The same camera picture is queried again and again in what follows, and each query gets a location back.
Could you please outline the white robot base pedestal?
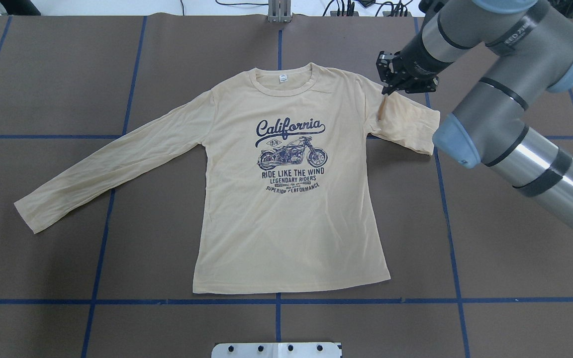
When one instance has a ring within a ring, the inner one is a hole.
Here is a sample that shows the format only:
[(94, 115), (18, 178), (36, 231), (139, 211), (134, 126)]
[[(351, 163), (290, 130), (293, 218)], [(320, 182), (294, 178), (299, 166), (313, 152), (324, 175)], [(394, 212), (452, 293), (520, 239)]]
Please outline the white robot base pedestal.
[(286, 343), (229, 343), (217, 344), (212, 358), (342, 358), (340, 343), (286, 342)]

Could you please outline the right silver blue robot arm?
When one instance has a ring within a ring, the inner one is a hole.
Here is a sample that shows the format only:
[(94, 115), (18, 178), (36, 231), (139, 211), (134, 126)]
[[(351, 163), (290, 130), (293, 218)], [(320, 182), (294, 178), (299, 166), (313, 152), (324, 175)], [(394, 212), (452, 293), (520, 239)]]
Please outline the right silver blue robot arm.
[(420, 32), (376, 68), (382, 93), (436, 90), (438, 74), (483, 43), (498, 58), (432, 141), (483, 164), (573, 229), (573, 157), (522, 122), (545, 91), (573, 88), (573, 23), (546, 0), (423, 0)]

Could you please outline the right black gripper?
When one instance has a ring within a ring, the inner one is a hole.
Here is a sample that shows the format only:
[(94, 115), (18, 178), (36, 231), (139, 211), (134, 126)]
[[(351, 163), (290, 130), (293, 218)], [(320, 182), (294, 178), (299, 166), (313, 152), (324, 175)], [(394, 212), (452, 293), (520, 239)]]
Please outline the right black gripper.
[(400, 90), (406, 93), (430, 93), (437, 90), (438, 77), (421, 79), (418, 75), (412, 75), (402, 63), (400, 52), (392, 54), (380, 51), (376, 68), (383, 83), (382, 95), (391, 95)]

